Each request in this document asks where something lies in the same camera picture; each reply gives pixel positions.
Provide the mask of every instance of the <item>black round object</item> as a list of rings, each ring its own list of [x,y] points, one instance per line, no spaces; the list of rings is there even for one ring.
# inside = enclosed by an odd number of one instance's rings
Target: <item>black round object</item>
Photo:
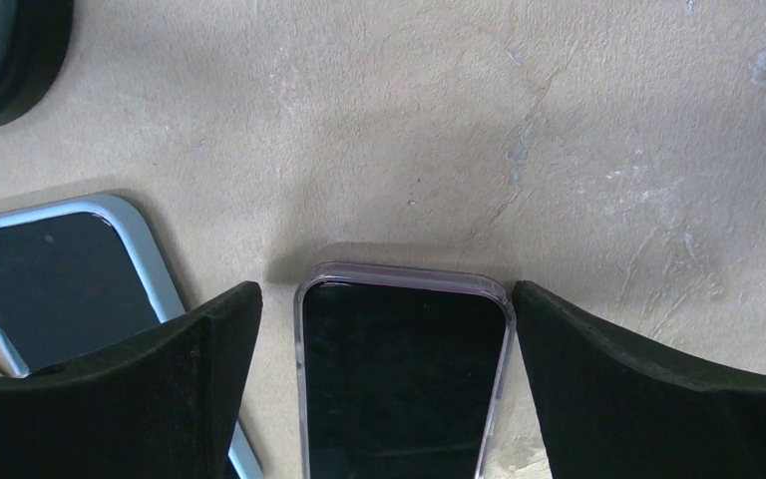
[[[66,57],[73,0],[0,0],[0,126],[31,109]]]

